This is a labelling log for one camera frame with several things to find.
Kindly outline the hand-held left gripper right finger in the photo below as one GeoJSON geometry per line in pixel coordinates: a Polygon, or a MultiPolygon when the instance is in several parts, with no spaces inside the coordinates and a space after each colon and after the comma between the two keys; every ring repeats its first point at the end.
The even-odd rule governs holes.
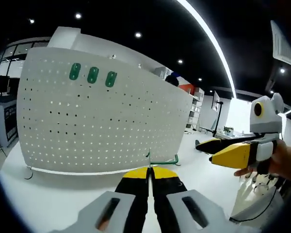
{"type": "Polygon", "coordinates": [[[150,169],[154,210],[162,233],[258,233],[229,221],[222,207],[198,191],[188,190],[166,168],[150,169]]]}

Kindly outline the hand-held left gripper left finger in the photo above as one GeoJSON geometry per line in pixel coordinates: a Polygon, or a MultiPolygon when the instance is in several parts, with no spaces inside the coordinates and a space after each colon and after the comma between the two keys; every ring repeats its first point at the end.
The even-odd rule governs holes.
{"type": "Polygon", "coordinates": [[[149,168],[127,172],[115,191],[106,191],[79,211],[75,223],[54,233],[141,233],[148,211],[149,168]]]}

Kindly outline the person's right hand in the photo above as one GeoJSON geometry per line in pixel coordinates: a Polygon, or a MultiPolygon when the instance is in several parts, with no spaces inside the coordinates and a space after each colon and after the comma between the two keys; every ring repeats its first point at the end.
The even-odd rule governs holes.
{"type": "Polygon", "coordinates": [[[277,174],[291,181],[291,147],[283,140],[277,140],[277,146],[270,158],[268,173],[277,174]]]}

